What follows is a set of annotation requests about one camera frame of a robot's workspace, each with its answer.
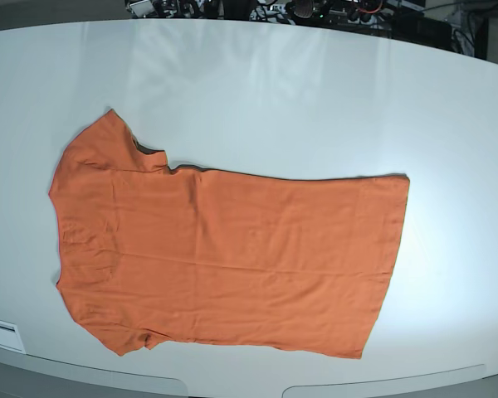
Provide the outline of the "white label plate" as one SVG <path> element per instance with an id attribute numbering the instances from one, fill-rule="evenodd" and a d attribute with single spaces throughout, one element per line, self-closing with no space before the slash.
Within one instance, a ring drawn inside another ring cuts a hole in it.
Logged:
<path id="1" fill-rule="evenodd" d="M 15 324 L 0 321 L 0 348 L 25 354 L 20 332 Z"/>

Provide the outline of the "white power strip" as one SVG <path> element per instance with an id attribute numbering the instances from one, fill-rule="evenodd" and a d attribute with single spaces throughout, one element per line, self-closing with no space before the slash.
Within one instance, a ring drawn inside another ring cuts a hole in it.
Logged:
<path id="1" fill-rule="evenodd" d="M 369 25 L 386 5 L 386 1 L 256 1 L 248 20 L 309 27 Z"/>

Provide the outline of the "orange T-shirt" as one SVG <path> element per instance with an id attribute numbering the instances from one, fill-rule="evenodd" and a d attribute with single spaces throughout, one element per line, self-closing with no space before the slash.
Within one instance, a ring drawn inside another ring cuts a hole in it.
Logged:
<path id="1" fill-rule="evenodd" d="M 123 356 L 163 342 L 359 359 L 396 264 L 404 175 L 296 181 L 146 153 L 109 111 L 49 197 L 71 318 Z"/>

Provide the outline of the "black equipment box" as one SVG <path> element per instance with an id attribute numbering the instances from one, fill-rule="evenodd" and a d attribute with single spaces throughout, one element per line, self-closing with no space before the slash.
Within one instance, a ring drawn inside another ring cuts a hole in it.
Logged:
<path id="1" fill-rule="evenodd" d="M 393 38 L 452 51 L 452 26 L 427 17 L 410 16 L 391 23 Z"/>

